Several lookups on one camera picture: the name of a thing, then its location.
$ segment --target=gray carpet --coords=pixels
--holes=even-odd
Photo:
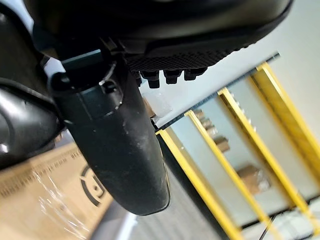
[[[138,216],[130,240],[219,240],[170,172],[169,179],[170,206],[150,216]]]

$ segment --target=textured surface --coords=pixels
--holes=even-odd
[[[130,240],[219,240],[171,172],[169,179],[170,206],[150,216],[138,216]]]
[[[211,50],[206,52],[187,52],[162,57],[128,57],[127,63],[132,71],[195,69],[215,65],[234,50]]]

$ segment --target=yellow bar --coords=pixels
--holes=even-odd
[[[262,210],[262,208],[259,206],[255,198],[251,195],[249,190],[247,189],[246,185],[243,183],[237,172],[234,170],[234,168],[230,165],[228,160],[225,158],[223,153],[219,150],[216,143],[213,141],[213,139],[208,135],[206,129],[202,126],[199,119],[196,117],[195,113],[190,110],[185,113],[185,116],[188,116],[202,137],[204,138],[205,142],[208,144],[212,152],[217,157],[218,161],[226,171],[226,173],[229,175],[229,177],[232,179],[233,183],[236,185],[236,187],[239,189],[239,191],[242,193],[243,197],[246,199],[246,201],[250,204],[253,211],[256,213],[258,219],[260,222],[264,223],[266,227],[270,230],[270,232],[275,236],[276,239],[282,239],[281,235],[278,233],[278,231],[275,229],[275,227],[272,225],[272,222],[268,215],[265,214],[265,212]]]
[[[284,189],[286,190],[288,196],[292,199],[295,205],[301,210],[303,214],[310,220],[313,225],[314,233],[317,235],[320,233],[320,225],[315,216],[310,212],[308,204],[299,194],[294,185],[290,182],[289,178],[282,170],[281,166],[278,164],[274,156],[270,153],[268,148],[265,146],[264,142],[260,139],[259,135],[254,131],[252,125],[248,122],[247,117],[244,115],[230,92],[227,88],[223,88],[218,92],[222,101],[227,105],[230,111],[233,111],[233,115],[237,118],[238,122],[241,124],[242,129],[247,133],[248,137],[251,138],[251,142],[254,147],[261,153],[265,161],[270,166],[271,170],[275,173],[276,177],[282,183]]]
[[[250,79],[320,185],[320,146],[272,69],[264,63],[257,67],[257,72]]]
[[[177,147],[175,142],[166,130],[159,130],[157,134],[160,134],[166,145],[169,147],[173,156],[207,205],[216,220],[219,222],[225,233],[231,240],[244,240],[241,236],[241,232],[234,225],[232,220],[225,213],[223,207],[220,206],[219,201],[215,198],[215,193],[210,187],[209,183],[205,180],[205,177],[198,170],[196,165],[187,160]]]

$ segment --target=brown box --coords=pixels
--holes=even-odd
[[[217,134],[218,130],[215,126],[212,125],[206,129],[206,132],[213,139],[215,137],[215,135]]]
[[[193,112],[199,120],[202,120],[205,117],[205,113],[201,109],[196,109]]]
[[[222,153],[228,151],[230,149],[229,140],[224,136],[217,136],[213,139],[217,147],[220,149]]]
[[[265,192],[271,186],[266,174],[251,164],[241,168],[237,173],[253,195]]]
[[[71,143],[0,171],[0,239],[89,239],[111,202]]]

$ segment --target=shelving unit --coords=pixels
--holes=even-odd
[[[255,89],[263,101],[264,107],[269,110],[269,113],[275,119],[276,124],[281,126],[281,129],[287,136],[286,139],[289,140],[293,148],[296,149],[301,161],[305,164],[309,172],[312,173],[315,181],[320,186],[320,166],[317,164],[320,161],[319,145],[279,84],[275,75],[272,73],[269,65],[263,63],[261,66],[258,66],[256,71],[251,72],[248,81],[252,84],[253,89]],[[221,104],[225,107],[226,112],[229,113],[229,117],[233,118],[234,124],[238,127],[239,131],[242,132],[243,136],[245,136],[250,147],[259,156],[261,164],[267,169],[273,182],[276,183],[275,187],[279,189],[280,193],[285,197],[288,208],[297,207],[312,224],[314,235],[319,235],[320,223],[309,210],[308,201],[299,193],[298,188],[287,176],[287,173],[282,168],[279,160],[273,155],[272,151],[270,151],[268,145],[265,144],[259,133],[256,132],[255,128],[244,114],[244,111],[240,108],[239,103],[234,99],[227,88],[218,91],[217,95]],[[243,198],[250,205],[258,220],[265,224],[270,233],[273,234],[274,239],[282,239],[282,236],[272,225],[270,217],[268,216],[269,213],[264,211],[263,207],[260,206],[256,198],[247,189],[232,164],[219,150],[214,140],[209,136],[200,120],[196,117],[195,113],[192,110],[189,110],[184,115],[188,117],[196,127],[198,133],[202,136],[205,143],[214,154],[215,159],[219,162]],[[231,214],[226,210],[219,195],[213,190],[213,183],[208,182],[206,176],[199,169],[195,161],[183,148],[183,145],[175,135],[175,132],[169,127],[160,130],[158,134],[161,135],[181,168],[184,170],[229,238],[232,240],[243,239],[241,230],[235,224]]]

